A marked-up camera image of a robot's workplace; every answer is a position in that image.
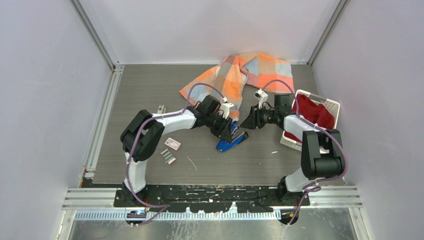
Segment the blue stapler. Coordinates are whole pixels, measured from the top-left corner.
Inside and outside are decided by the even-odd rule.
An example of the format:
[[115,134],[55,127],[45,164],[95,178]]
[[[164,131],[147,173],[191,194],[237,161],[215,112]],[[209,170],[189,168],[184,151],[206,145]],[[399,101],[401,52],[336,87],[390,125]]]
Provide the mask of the blue stapler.
[[249,134],[246,131],[244,131],[243,133],[240,133],[236,136],[239,129],[240,129],[240,126],[238,125],[238,122],[233,121],[231,126],[230,126],[232,141],[220,140],[218,142],[218,144],[216,145],[215,149],[220,151],[220,152],[226,152],[226,151],[232,149],[233,147],[239,145],[240,143],[242,143],[246,139],[248,139]]

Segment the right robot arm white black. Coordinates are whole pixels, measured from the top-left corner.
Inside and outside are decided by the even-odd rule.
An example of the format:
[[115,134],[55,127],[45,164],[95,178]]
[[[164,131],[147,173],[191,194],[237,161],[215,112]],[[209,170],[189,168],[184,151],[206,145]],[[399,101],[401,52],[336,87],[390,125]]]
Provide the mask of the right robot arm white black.
[[283,205],[291,205],[312,185],[342,177],[348,164],[337,129],[327,129],[312,123],[300,113],[299,98],[290,106],[289,94],[274,96],[274,105],[266,107],[268,94],[258,90],[254,94],[258,103],[250,108],[248,117],[241,123],[246,129],[261,129],[275,124],[301,141],[300,168],[284,176],[277,185],[275,198]]

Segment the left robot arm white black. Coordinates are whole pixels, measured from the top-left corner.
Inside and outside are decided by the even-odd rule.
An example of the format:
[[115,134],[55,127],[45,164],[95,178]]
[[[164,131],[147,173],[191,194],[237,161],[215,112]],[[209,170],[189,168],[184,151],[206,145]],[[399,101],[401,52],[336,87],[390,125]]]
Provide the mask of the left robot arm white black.
[[224,152],[243,142],[244,133],[235,136],[237,121],[229,113],[235,107],[232,103],[220,103],[207,95],[195,106],[179,111],[151,114],[141,110],[120,136],[126,157],[126,172],[123,191],[126,200],[133,206],[141,206],[146,200],[146,168],[148,159],[155,152],[163,135],[179,130],[206,126],[212,135],[219,138],[217,150]]

